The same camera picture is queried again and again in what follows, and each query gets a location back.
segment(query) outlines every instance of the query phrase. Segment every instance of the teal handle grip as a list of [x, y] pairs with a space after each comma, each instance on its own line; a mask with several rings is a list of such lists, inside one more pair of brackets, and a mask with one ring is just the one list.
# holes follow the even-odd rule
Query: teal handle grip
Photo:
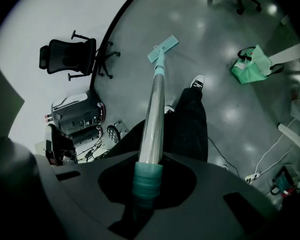
[[135, 205], [152, 209], [154, 201], [160, 194], [163, 166], [145, 162], [136, 162], [132, 184]]

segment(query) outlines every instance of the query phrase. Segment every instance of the metal pole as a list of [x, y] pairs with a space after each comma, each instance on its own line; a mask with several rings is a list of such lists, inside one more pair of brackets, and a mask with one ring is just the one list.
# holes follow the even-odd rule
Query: metal pole
[[[156, 71], [164, 67], [157, 66]], [[150, 102], [146, 113], [139, 162], [158, 164], [162, 158], [164, 146], [164, 115], [165, 115], [165, 76], [154, 75]]]

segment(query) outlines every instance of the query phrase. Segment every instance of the mop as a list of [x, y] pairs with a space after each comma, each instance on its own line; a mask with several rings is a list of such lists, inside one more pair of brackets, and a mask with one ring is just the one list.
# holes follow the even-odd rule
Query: mop
[[155, 198], [160, 194], [163, 166], [159, 164], [163, 155], [165, 112], [165, 53], [178, 44], [172, 35], [154, 47], [147, 56], [156, 61], [150, 101], [144, 123], [138, 162], [135, 163], [132, 194], [137, 210], [151, 211]]

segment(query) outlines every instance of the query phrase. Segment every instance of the sneaker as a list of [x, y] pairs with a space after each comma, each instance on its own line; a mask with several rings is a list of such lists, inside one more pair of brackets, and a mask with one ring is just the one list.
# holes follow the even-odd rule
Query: sneaker
[[171, 106], [165, 106], [164, 107], [164, 113], [165, 114], [172, 113], [172, 112], [175, 112], [175, 110]]
[[190, 85], [191, 88], [197, 88], [200, 90], [200, 92], [202, 91], [204, 86], [205, 86], [205, 77], [201, 74], [196, 76]]

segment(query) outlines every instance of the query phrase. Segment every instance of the mop head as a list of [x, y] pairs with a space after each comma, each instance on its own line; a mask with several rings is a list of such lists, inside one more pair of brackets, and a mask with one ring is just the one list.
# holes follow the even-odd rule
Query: mop head
[[162, 48], [163, 52], [166, 53], [167, 51], [169, 51], [172, 47], [174, 47], [178, 43], [179, 43], [179, 41], [175, 38], [174, 35], [170, 36], [163, 43], [156, 46], [154, 48], [154, 50], [148, 55], [149, 61], [151, 63], [153, 63], [159, 58], [161, 48]]

